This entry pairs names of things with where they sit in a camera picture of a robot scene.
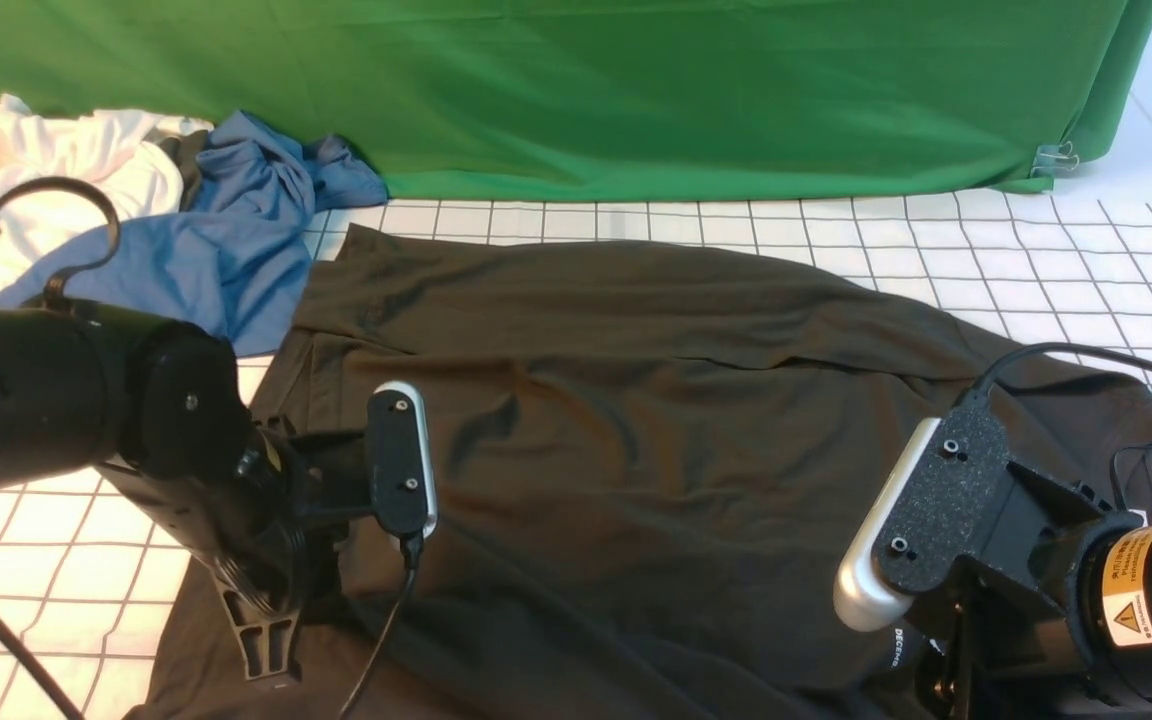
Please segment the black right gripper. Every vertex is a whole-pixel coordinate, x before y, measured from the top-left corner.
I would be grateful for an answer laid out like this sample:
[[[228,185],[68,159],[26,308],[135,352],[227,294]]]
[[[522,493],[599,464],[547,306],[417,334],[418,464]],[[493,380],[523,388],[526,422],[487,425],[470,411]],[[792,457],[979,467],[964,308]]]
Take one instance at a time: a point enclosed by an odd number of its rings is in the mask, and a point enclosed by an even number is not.
[[[1093,488],[1064,486],[1007,461],[996,497],[943,598],[940,655],[916,688],[937,719],[1069,719],[1137,710],[1111,657],[1096,571],[1112,541],[1137,528]]]

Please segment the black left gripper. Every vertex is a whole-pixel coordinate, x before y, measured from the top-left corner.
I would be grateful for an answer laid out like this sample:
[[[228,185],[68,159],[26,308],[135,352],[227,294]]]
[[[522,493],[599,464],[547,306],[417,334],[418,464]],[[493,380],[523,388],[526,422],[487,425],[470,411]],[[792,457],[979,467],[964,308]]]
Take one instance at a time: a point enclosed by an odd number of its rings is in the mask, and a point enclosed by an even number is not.
[[[340,544],[372,511],[365,433],[143,416],[97,471],[211,573],[247,683],[298,685],[302,612],[338,594]]]

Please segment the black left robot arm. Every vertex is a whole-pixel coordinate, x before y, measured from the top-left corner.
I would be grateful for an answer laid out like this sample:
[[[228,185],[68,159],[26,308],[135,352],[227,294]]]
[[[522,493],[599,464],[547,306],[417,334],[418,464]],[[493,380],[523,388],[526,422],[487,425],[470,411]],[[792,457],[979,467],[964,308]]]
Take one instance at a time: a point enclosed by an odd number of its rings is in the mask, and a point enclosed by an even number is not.
[[[0,310],[0,488],[93,468],[211,574],[248,682],[297,684],[302,616],[344,536],[329,447],[255,419],[232,346],[189,323],[77,301]]]

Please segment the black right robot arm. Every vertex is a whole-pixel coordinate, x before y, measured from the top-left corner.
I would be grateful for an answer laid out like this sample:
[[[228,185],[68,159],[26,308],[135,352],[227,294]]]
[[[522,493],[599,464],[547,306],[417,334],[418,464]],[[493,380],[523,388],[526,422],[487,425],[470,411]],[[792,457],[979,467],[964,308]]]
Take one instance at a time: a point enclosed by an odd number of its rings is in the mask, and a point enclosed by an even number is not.
[[[1152,524],[1011,460],[890,478],[893,583],[940,719],[1152,719]]]

